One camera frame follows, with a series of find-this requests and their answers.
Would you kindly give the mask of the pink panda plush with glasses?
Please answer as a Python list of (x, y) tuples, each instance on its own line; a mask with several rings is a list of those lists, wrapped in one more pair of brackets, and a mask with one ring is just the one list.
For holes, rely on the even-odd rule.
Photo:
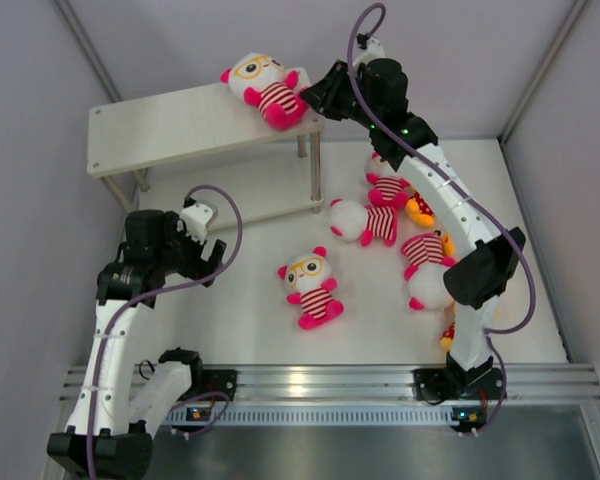
[(220, 82), (277, 131), (294, 128), (308, 110), (300, 97), (300, 72), (268, 54), (245, 55), (221, 74)]

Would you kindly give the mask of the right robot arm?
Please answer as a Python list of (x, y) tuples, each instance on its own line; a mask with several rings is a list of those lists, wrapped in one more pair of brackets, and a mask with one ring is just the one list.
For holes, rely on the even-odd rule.
[(504, 393), (505, 374), (494, 365), (493, 320), (507, 282), (526, 263), (520, 257), (526, 238), (519, 228), (503, 227), (470, 196), (437, 135), (409, 111), (407, 85), (393, 59), (356, 68), (338, 60), (301, 96), (327, 119), (365, 127), (374, 150), (424, 197), (456, 248), (458, 261), (442, 276), (456, 303), (454, 340), (444, 366), (415, 371), (418, 399), (431, 404), (497, 399)]

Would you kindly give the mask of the pink panda plush face down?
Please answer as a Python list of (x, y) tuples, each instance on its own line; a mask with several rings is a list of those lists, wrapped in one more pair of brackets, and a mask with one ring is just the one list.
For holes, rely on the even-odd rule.
[(329, 229), (340, 240), (369, 246), (380, 240), (391, 247), (397, 241), (398, 213), (391, 206), (362, 205), (357, 201), (334, 199), (329, 210)]

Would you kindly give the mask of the pink panda plush under arm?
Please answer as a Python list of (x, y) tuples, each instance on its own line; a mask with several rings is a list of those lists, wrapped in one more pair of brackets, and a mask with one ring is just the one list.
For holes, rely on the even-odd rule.
[(455, 260), (445, 252), (440, 235), (431, 232), (411, 237), (401, 245), (400, 254), (406, 260), (404, 279), (412, 310), (437, 311), (453, 305), (443, 276)]

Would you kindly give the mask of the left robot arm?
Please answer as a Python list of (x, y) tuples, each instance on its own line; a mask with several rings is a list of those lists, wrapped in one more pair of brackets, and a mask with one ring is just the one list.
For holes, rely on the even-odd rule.
[(155, 320), (158, 291), (177, 274), (213, 284), (225, 242), (202, 256), (215, 207), (195, 202), (181, 212), (138, 210), (125, 219), (125, 240), (97, 276), (96, 326), (79, 397), (48, 455), (68, 473), (89, 479), (141, 479), (158, 427), (179, 400), (199, 397), (206, 376), (199, 353), (164, 351), (137, 395), (131, 393), (135, 355)]

